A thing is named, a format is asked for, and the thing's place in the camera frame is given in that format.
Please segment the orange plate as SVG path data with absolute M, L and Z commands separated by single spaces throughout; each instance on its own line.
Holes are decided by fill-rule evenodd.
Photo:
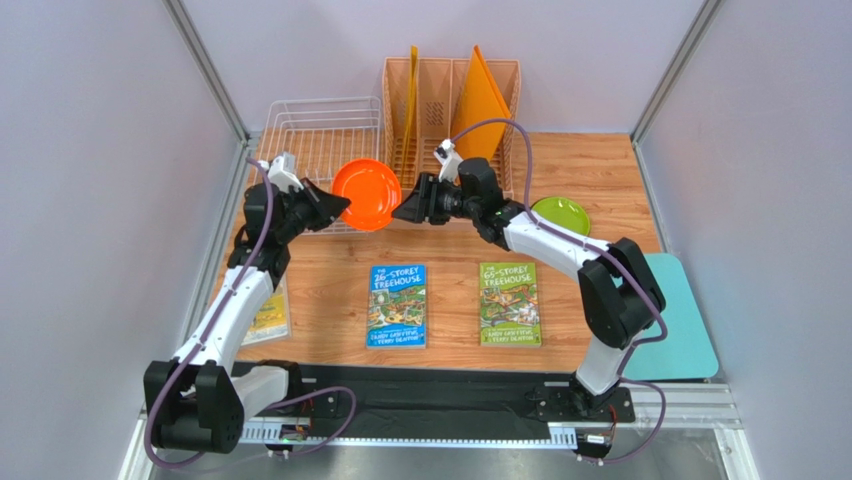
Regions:
M 393 210 L 402 200 L 397 175 L 386 164 L 371 158 L 345 163 L 333 178 L 332 193 L 350 201 L 341 220 L 364 232 L 387 227 L 393 220 Z

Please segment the lime green plate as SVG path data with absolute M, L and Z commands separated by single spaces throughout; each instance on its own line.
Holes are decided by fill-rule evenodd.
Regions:
M 550 223 L 588 236 L 591 220 L 587 212 L 577 202 L 562 196 L 549 196 L 532 205 L 534 213 Z

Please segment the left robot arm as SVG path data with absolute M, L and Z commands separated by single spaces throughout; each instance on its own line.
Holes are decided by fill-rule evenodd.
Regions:
M 171 359 L 153 361 L 145 371 L 149 452 L 229 453 L 246 420 L 285 400 L 290 366 L 261 364 L 234 377 L 236 355 L 284 277 L 289 243 L 330 226 L 350 203 L 308 179 L 285 187 L 263 180 L 246 190 L 244 224 L 213 305 Z

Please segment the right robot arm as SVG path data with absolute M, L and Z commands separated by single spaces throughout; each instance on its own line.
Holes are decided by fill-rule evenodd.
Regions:
M 457 181 L 421 174 L 393 218 L 431 225 L 466 219 L 486 242 L 576 281 L 592 340 L 565 389 L 567 408 L 579 418 L 608 412 L 629 359 L 651 342 L 646 332 L 666 306 L 642 250 L 628 238 L 607 243 L 546 221 L 504 195 L 485 159 L 462 161 L 458 174 Z

